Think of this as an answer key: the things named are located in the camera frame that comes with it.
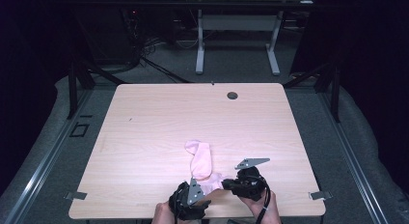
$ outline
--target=crumpled pink cloth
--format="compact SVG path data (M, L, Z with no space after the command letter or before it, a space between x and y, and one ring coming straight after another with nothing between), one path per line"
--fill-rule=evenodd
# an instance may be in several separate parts
M190 170L192 177L201 186L204 195L218 188L223 189L222 181L229 177L212 172L210 145L199 140L191 140L186 142L184 148L187 152L194 155L190 163Z

